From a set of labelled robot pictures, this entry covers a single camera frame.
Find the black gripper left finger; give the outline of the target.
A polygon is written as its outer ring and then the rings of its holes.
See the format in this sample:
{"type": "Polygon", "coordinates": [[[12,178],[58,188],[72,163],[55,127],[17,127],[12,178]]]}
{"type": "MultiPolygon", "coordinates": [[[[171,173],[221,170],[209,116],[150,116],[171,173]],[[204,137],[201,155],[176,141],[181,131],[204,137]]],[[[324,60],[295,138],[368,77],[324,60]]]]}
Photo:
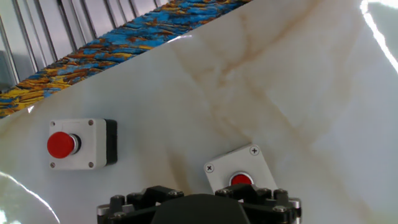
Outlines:
{"type": "Polygon", "coordinates": [[[108,204],[99,205],[97,224],[115,223],[115,221],[132,221],[133,223],[150,223],[158,207],[169,200],[183,197],[181,190],[156,185],[142,192],[114,195],[108,204]]]}

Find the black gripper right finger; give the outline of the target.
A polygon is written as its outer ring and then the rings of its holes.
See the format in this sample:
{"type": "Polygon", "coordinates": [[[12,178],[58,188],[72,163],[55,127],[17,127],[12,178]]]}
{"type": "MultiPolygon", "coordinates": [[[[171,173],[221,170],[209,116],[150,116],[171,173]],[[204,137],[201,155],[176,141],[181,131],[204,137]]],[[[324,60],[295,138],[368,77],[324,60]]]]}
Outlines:
{"type": "Polygon", "coordinates": [[[301,200],[290,197],[285,189],[236,184],[216,190],[215,195],[237,201],[250,223],[301,223],[301,200]]]}

